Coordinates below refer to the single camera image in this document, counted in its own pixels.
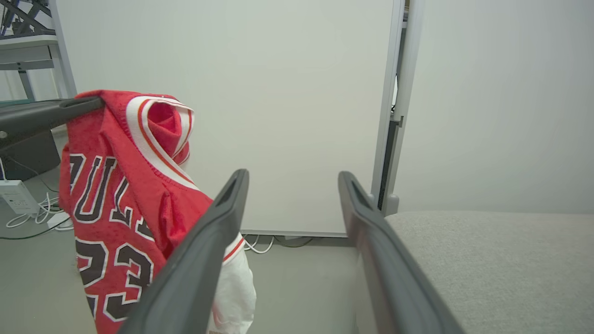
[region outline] red basketball jersey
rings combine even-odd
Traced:
[[[103,109],[67,124],[60,205],[99,334],[115,333],[212,202],[179,164],[194,112],[172,96],[98,90]],[[242,247],[238,239],[226,259]]]

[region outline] gray floor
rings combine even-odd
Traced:
[[[42,175],[58,186],[58,170]],[[41,200],[39,178],[26,182]],[[7,229],[16,215],[0,200],[0,235],[22,237],[47,228],[29,221]],[[258,249],[270,237],[262,237]],[[274,245],[248,252],[258,294],[251,334],[353,333],[356,250],[347,240],[314,240],[301,248]],[[74,234],[52,231],[29,240],[0,240],[0,333],[94,333],[76,269]]]

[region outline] white cable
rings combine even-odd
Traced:
[[[250,246],[251,247],[256,246],[256,244],[258,243],[258,239],[260,239],[260,235],[256,235],[256,241],[254,241],[254,243],[251,244]],[[244,250],[250,250],[250,249],[251,248],[249,248],[249,247],[244,247]]]
[[[22,224],[28,222],[29,219],[31,219],[31,218],[35,218],[35,223],[36,224],[43,224],[45,222],[45,220],[48,218],[48,216],[49,216],[50,213],[54,214],[54,213],[64,212],[64,210],[51,211],[52,204],[57,203],[58,202],[57,199],[58,199],[58,197],[49,198],[49,193],[45,193],[45,199],[43,201],[41,201],[40,203],[38,203],[39,207],[45,212],[45,214],[38,213],[36,215],[35,214],[30,215],[30,214],[26,214],[25,213],[23,215],[17,216],[15,218],[12,218],[11,220],[9,220],[8,223],[6,223],[6,227],[7,228],[15,228],[17,226],[21,226]],[[20,218],[23,218],[25,216],[27,217],[27,219],[22,220],[21,222],[18,222],[18,223],[14,224],[14,225],[11,225],[11,223],[13,221],[15,221],[17,219],[20,219]],[[74,227],[73,226],[69,226],[67,228],[56,227],[55,229],[58,230],[58,231],[70,231],[70,230],[74,229]]]
[[[64,212],[64,210],[60,210],[60,211],[51,211],[50,210],[51,205],[58,202],[57,199],[59,199],[59,197],[54,197],[54,198],[50,199],[49,198],[49,193],[45,193],[45,199],[41,203],[38,203],[39,204],[39,207],[41,207],[41,209],[43,211],[48,212],[48,213]],[[47,209],[43,206],[45,204],[45,202],[48,203],[48,208]]]
[[[10,223],[12,223],[13,221],[15,221],[15,220],[17,220],[17,219],[19,219],[19,218],[23,218],[23,217],[25,217],[25,216],[27,216],[27,219],[23,220],[22,222],[16,223],[15,225],[10,225]],[[28,215],[28,214],[26,214],[26,213],[25,213],[25,214],[22,214],[22,215],[20,215],[20,216],[17,216],[17,217],[15,217],[15,218],[12,218],[11,220],[9,220],[9,221],[8,221],[8,223],[6,223],[6,227],[7,227],[7,228],[15,228],[15,227],[17,227],[17,226],[21,226],[22,224],[24,224],[24,223],[28,222],[28,221],[29,221],[29,219],[31,219],[31,216],[30,216],[30,215]]]
[[[257,249],[254,248],[254,246],[250,245],[248,242],[246,242],[245,244],[252,250],[254,251],[254,253],[258,253],[258,254],[264,254],[266,252],[268,252],[271,248],[272,248],[272,243],[274,243],[274,238],[272,238],[270,240],[270,245],[268,245],[268,248],[266,248],[265,251],[259,251]]]

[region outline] electrical outlet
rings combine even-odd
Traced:
[[[0,196],[10,205],[12,210],[18,214],[36,214],[39,212],[39,205],[29,189],[19,179],[0,180]]]

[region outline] black number 23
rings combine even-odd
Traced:
[[[109,258],[109,252],[105,244],[102,241],[85,241],[77,238],[76,252],[80,258],[88,260],[87,265],[79,269],[83,285],[87,287],[101,281],[105,277]],[[115,322],[126,319],[130,308],[140,299],[143,289],[153,281],[153,262],[147,254],[126,242],[116,250],[113,265],[127,266],[132,269],[133,263],[138,266],[138,273],[132,270],[127,271],[126,287],[138,289],[137,297],[126,300],[126,292],[108,294],[103,303],[103,314]],[[97,313],[98,300],[97,295],[87,296],[93,317]]]

